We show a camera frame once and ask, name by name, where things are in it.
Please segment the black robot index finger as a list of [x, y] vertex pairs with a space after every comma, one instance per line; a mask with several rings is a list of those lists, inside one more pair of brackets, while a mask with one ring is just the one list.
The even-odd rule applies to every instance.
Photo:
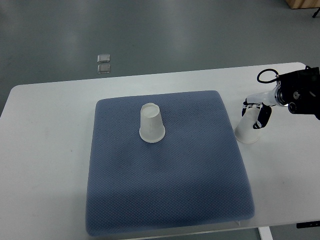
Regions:
[[250, 107], [250, 104], [247, 101], [244, 101], [242, 104], [242, 112], [241, 115], [244, 116], [247, 109]]

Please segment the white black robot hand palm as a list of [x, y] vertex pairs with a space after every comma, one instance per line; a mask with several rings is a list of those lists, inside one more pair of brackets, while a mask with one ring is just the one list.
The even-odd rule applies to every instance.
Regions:
[[270, 107], [278, 104], [275, 90], [251, 94], [244, 101], [245, 106], [262, 104]]

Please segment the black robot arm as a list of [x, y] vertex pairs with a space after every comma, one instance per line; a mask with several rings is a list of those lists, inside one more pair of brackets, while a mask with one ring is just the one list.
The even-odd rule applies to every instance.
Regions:
[[276, 86], [270, 91], [251, 94], [243, 102], [242, 117], [251, 108], [259, 110], [253, 129], [262, 129], [268, 124], [273, 106], [287, 107], [291, 114], [320, 118], [319, 67], [306, 66], [285, 74], [267, 68], [258, 73], [256, 80], [261, 84], [275, 82]]

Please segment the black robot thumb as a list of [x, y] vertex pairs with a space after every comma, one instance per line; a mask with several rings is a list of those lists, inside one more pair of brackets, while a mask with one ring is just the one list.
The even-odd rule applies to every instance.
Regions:
[[268, 124], [271, 114], [272, 108], [270, 106], [262, 104], [257, 117], [257, 121], [252, 126], [253, 129], [258, 130], [264, 128]]

